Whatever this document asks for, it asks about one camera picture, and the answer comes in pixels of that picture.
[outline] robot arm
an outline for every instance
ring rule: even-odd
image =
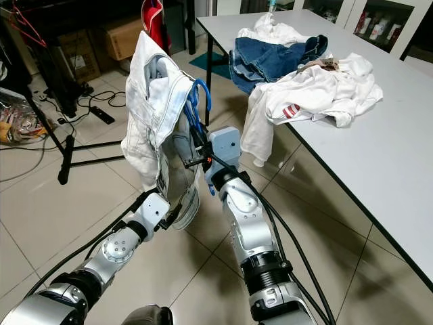
[[[237,173],[209,160],[209,153],[239,167],[240,135],[233,127],[195,139],[205,179],[219,191],[223,212],[229,221],[237,262],[250,294],[254,320],[263,325],[317,325],[301,292],[290,277],[292,266],[282,261],[272,232],[265,221],[266,211],[254,192]],[[108,236],[97,254],[69,274],[58,276],[51,285],[23,300],[1,325],[80,325],[87,313],[111,285],[116,272],[128,263],[135,249],[151,240],[154,230],[164,225],[169,204],[150,194],[137,211],[124,219],[125,227]]]

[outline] blue mat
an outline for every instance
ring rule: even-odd
[[[223,58],[222,55],[215,53],[215,52],[212,52],[212,60],[213,61],[220,60],[222,58]],[[197,66],[198,68],[201,68],[203,70],[206,70],[207,62],[208,62],[207,53],[205,53],[205,54],[199,56],[198,58],[195,58],[194,60],[192,60],[190,62],[190,64],[192,64],[193,66]],[[212,72],[219,74],[220,76],[231,80],[228,64],[222,64],[219,66],[212,66]]]

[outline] plastic bag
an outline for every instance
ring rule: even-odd
[[[47,134],[26,98],[15,91],[0,87],[0,142],[26,144]]]

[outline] white table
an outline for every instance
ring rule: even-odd
[[[239,29],[261,15],[198,18],[210,35],[208,51],[214,40],[229,53]],[[275,19],[303,35],[325,35],[337,58],[355,52],[373,64],[384,100],[349,128],[287,126],[433,291],[433,79],[308,10],[276,12]]]

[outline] tiled floor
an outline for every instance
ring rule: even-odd
[[[201,44],[197,55],[204,49]],[[205,79],[204,70],[188,64],[193,56],[186,51],[173,58],[189,74]],[[91,84],[96,92],[118,91],[124,90],[125,79],[114,71]],[[44,90],[38,81],[33,86]],[[235,125],[242,130],[247,97],[214,75],[212,99],[211,128]],[[105,102],[97,105],[116,122],[106,125],[90,114],[76,126],[78,143],[114,141],[125,135],[126,110]],[[57,118],[49,106],[44,111]],[[56,134],[64,139],[69,132],[64,125]],[[242,169],[291,225],[338,324],[433,324],[433,294],[288,129],[278,127],[275,133],[273,155],[265,167],[255,167],[245,154]],[[46,146],[52,147],[52,141]],[[0,152],[0,179],[31,168],[39,154]],[[106,147],[76,152],[74,159],[117,154],[119,147]],[[123,212],[141,190],[137,173],[125,160],[74,168],[64,186],[57,181],[60,165],[59,152],[47,152],[31,173],[0,183],[0,318],[39,276]],[[171,306],[176,325],[254,324],[221,204],[201,182],[202,205],[192,224],[186,231],[159,232],[141,245],[86,324],[117,325],[130,311],[149,303]],[[283,243],[297,276],[313,293],[293,244],[286,236]],[[83,255],[76,257],[62,271],[72,270],[82,259]]]

